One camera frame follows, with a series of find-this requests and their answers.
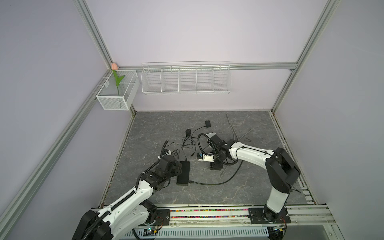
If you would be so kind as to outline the black network switch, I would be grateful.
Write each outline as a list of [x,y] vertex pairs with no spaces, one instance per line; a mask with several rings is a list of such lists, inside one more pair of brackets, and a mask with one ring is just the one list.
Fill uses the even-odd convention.
[[191,162],[181,162],[181,174],[177,177],[177,186],[188,186],[190,180]]

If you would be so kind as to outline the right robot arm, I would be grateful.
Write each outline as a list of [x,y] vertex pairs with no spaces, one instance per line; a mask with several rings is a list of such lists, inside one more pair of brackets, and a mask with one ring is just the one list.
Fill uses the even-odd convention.
[[199,134],[200,149],[198,161],[209,162],[212,170],[221,170],[224,165],[248,162],[267,171],[272,189],[262,211],[268,223],[275,223],[283,217],[283,208],[301,175],[299,167],[283,148],[266,150],[230,140],[225,142],[215,133]]

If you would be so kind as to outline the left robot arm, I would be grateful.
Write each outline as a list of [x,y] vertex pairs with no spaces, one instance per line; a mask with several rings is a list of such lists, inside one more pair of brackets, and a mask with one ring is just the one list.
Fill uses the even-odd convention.
[[164,142],[157,161],[138,176],[132,189],[103,209],[89,210],[82,216],[73,240],[119,240],[137,226],[156,221],[157,207],[149,198],[182,173],[182,164],[166,150],[167,143]]

